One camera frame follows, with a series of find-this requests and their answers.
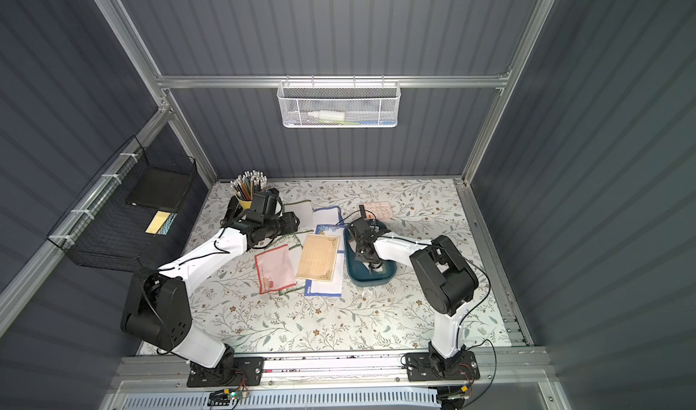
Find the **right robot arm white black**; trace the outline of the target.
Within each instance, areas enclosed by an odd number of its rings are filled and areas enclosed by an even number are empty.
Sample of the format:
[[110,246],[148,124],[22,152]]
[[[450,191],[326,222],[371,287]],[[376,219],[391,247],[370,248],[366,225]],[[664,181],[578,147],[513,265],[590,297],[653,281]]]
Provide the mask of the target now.
[[388,261],[409,265],[414,270],[422,295],[435,311],[434,332],[429,343],[433,363],[457,363],[464,351],[461,327],[473,311],[478,275],[452,240],[441,235],[431,241],[405,238],[379,223],[369,211],[359,207],[359,216],[348,223],[355,256],[376,269]]

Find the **teal plastic storage box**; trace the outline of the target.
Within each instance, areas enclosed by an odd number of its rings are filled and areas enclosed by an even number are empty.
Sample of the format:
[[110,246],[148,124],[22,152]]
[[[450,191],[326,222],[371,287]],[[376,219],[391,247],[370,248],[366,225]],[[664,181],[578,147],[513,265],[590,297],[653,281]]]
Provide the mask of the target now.
[[380,264],[360,261],[357,253],[357,243],[353,236],[353,226],[356,220],[345,227],[346,270],[351,282],[360,288],[375,287],[388,283],[396,274],[397,265],[394,261],[383,261]]

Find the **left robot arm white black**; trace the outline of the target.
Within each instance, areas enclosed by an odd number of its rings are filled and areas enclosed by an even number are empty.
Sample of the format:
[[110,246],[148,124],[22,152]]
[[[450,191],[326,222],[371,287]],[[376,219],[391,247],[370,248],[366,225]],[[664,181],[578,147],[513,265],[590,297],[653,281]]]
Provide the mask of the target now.
[[132,275],[121,330],[203,368],[219,365],[228,347],[193,322],[190,295],[223,265],[261,241],[297,232],[300,220],[284,212],[280,192],[257,192],[248,209],[227,211],[221,229],[191,252],[157,269]]

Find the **blue floral paper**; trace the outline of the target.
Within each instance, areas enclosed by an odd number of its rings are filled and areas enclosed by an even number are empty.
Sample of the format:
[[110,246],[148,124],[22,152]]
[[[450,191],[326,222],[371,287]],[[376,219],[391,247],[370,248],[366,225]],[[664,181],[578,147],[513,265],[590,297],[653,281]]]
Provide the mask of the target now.
[[345,253],[339,250],[336,256],[333,279],[331,281],[306,281],[306,297],[341,297],[344,285]]
[[315,234],[324,236],[336,236],[344,238],[344,225],[319,224],[315,228]]

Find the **beige ornate stationery paper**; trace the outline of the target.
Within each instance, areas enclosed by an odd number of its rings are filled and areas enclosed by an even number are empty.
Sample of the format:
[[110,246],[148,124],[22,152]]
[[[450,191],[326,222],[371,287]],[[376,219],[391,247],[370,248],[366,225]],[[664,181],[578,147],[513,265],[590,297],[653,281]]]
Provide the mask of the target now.
[[297,279],[329,282],[335,274],[335,263],[340,238],[323,234],[309,234],[304,241]]

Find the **blue bordered stationery paper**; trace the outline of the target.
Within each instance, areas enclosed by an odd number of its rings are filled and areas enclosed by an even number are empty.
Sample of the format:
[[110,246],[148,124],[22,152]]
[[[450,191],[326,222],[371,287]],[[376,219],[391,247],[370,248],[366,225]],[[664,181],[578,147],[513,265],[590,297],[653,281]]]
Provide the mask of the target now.
[[344,221],[341,208],[331,206],[315,209],[313,212],[314,225],[341,225]]

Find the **red bordered stationery paper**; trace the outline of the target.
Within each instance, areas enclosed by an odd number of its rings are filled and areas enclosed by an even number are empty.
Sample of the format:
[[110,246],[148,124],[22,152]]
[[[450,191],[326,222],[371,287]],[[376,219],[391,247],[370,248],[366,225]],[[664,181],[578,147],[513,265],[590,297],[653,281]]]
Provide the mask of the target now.
[[260,295],[290,289],[297,284],[287,245],[257,255],[255,265]]

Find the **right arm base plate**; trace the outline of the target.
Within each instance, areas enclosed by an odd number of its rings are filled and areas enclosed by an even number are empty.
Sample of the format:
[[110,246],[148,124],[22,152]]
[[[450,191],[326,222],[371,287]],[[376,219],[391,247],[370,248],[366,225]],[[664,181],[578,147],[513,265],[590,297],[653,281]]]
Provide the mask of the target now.
[[411,352],[401,359],[411,382],[460,381],[470,384],[480,379],[480,370],[475,355],[470,351],[460,352],[444,359],[437,352]]

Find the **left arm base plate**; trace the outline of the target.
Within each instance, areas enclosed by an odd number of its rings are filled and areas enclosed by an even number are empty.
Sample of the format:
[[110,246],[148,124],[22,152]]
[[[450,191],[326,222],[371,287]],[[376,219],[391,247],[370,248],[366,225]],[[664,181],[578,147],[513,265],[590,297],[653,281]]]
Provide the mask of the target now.
[[188,388],[259,386],[264,372],[262,357],[223,357],[215,368],[190,362]]

